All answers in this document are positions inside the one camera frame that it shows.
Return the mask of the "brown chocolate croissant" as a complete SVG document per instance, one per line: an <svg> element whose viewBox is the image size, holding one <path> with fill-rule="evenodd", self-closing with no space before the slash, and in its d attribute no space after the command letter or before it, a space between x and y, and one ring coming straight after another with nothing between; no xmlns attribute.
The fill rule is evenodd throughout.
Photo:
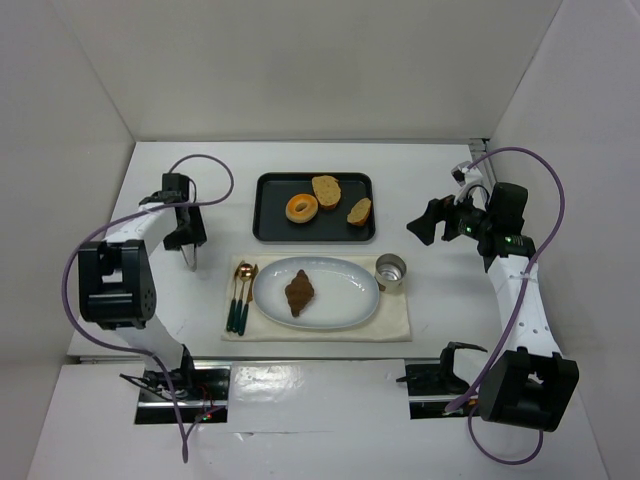
<svg viewBox="0 0 640 480"><path fill-rule="evenodd" d="M294 318L313 300L315 290L304 270L299 270L293 280L285 287L285 296Z"/></svg>

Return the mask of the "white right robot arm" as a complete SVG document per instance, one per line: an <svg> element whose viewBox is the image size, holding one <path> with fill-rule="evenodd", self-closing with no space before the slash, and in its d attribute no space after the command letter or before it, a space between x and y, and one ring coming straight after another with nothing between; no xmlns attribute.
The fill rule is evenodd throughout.
<svg viewBox="0 0 640 480"><path fill-rule="evenodd" d="M497 183L485 208L463 188L458 195L431 200L408 230L423 244L466 236L476 241L496 294L503 333L464 394L446 406L454 411L471 398L483 420L553 432L579 380L575 361L563 357L551 334L537 281L539 249L522 235L528 199L525 188Z"/></svg>

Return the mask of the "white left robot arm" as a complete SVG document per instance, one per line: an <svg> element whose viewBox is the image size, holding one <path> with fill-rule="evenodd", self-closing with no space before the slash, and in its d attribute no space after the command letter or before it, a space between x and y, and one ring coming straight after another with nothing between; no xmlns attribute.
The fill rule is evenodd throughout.
<svg viewBox="0 0 640 480"><path fill-rule="evenodd" d="M161 246L166 251L197 249L207 241L198 207L187 207L193 181L167 173L162 188L144 198L139 216L126 221L102 241L89 241L78 252L79 306L82 318L111 331L130 349L144 350L163 365L147 358L147 382L169 387L166 370L177 390L194 387L195 367L188 348L175 340L156 315L158 294L149 256Z"/></svg>

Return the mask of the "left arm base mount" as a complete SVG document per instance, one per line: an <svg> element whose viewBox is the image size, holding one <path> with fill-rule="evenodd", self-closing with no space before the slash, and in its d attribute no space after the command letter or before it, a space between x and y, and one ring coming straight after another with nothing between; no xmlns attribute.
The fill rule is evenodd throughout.
<svg viewBox="0 0 640 480"><path fill-rule="evenodd" d="M192 384L175 382L176 398L184 423L199 419L201 424L222 424L228 420L228 398L231 367L228 365L196 365ZM141 376L121 374L122 379L138 387L135 410L136 425L176 424L170 392L159 383L160 376L144 371Z"/></svg>

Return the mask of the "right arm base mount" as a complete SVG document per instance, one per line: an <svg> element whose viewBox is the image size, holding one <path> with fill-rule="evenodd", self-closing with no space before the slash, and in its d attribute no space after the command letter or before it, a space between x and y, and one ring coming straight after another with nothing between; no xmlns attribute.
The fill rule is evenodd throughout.
<svg viewBox="0 0 640 480"><path fill-rule="evenodd" d="M446 405L464 394L469 384L453 374L445 373L435 360L406 362L404 373L396 383L407 389L409 413L412 420L468 417L476 400L472 399L453 413Z"/></svg>

